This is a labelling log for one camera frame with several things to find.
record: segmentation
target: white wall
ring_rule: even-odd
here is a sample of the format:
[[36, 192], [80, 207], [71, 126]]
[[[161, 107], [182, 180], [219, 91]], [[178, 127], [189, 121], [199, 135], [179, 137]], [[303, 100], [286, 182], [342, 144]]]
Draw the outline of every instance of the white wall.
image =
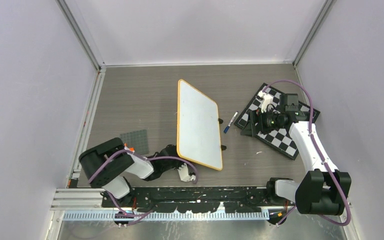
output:
[[95, 76], [55, 0], [0, 0], [0, 240], [43, 239]]
[[291, 62], [324, 0], [68, 2], [107, 65], [136, 65]]
[[298, 67], [362, 239], [384, 239], [384, 1], [339, 0]]

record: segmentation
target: black and white checkered board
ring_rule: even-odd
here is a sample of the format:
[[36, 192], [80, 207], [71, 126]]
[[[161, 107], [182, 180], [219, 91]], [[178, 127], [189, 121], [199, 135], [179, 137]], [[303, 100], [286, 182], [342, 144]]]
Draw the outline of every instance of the black and white checkered board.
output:
[[[242, 113], [237, 117], [236, 121], [234, 122], [234, 125], [240, 129], [244, 129], [245, 125], [248, 121], [248, 109], [249, 110], [256, 110], [261, 102], [257, 99], [257, 94], [259, 91], [263, 90], [263, 88], [267, 86], [266, 83], [264, 83], [258, 91], [255, 93], [255, 95], [252, 97], [251, 101], [249, 101], [246, 108], [242, 111]], [[274, 87], [269, 87], [265, 90], [266, 93], [273, 96], [273, 105], [276, 107], [279, 102], [281, 101], [281, 95], [284, 94], [282, 91], [277, 90]], [[299, 102], [300, 110], [303, 112], [309, 112], [310, 106], [304, 104], [303, 102]], [[313, 122], [317, 120], [317, 117], [320, 115], [320, 111], [314, 109], [313, 113]], [[297, 145], [295, 145], [295, 142], [292, 141], [291, 136], [289, 136], [289, 133], [286, 132], [286, 129], [282, 128], [279, 129], [279, 131], [273, 130], [269, 134], [263, 135], [261, 133], [258, 133], [256, 138], [263, 143], [269, 145], [270, 147], [274, 148], [275, 150], [279, 151], [280, 153], [286, 155], [287, 157], [295, 160], [298, 156], [298, 149]]]

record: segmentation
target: pen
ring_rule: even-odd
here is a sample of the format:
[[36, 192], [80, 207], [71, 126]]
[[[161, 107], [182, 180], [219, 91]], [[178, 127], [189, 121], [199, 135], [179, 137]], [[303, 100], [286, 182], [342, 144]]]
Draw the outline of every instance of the pen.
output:
[[233, 123], [233, 121], [235, 120], [236, 118], [236, 115], [238, 115], [238, 111], [236, 111], [232, 117], [232, 119], [230, 120], [229, 124], [227, 125], [227, 127], [224, 129], [223, 133], [227, 133], [229, 128], [231, 127], [231, 124]]

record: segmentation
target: checkerboard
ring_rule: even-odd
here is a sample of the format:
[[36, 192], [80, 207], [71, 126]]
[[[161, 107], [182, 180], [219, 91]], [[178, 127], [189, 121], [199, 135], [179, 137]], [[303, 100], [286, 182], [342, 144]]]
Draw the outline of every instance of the checkerboard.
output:
[[[234, 122], [234, 125], [240, 129], [244, 129], [245, 125], [248, 121], [248, 110], [257, 110], [257, 108], [260, 106], [261, 102], [257, 99], [257, 94], [263, 90], [263, 88], [267, 86], [266, 83], [264, 83], [258, 91], [254, 94], [254, 96], [251, 98], [251, 101], [249, 101], [246, 108], [242, 111], [242, 113], [237, 117], [236, 121]], [[282, 91], [277, 90], [274, 87], [268, 87], [265, 90], [266, 93], [273, 96], [273, 105], [274, 107], [277, 107], [277, 105], [281, 101], [281, 95], [284, 94]], [[299, 108], [303, 112], [309, 112], [310, 106], [306, 105], [303, 102], [299, 102]], [[316, 122], [317, 117], [320, 115], [320, 111], [314, 109], [313, 112], [313, 122]], [[255, 136], [258, 140], [261, 142], [269, 145], [270, 147], [274, 148], [275, 150], [279, 151], [280, 153], [284, 154], [285, 156], [295, 160], [298, 156], [298, 149], [295, 142], [292, 140], [291, 136], [289, 136], [289, 133], [287, 133], [286, 129], [282, 128], [279, 129], [279, 131], [273, 130], [269, 134], [262, 134], [259, 132], [257, 136]]]

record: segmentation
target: white board with yellow border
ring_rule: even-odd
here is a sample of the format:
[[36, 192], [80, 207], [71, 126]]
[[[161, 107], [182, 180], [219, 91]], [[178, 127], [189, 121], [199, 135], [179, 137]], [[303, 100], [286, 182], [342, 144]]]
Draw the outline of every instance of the white board with yellow border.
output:
[[219, 108], [211, 98], [180, 79], [177, 86], [177, 154], [222, 170]]

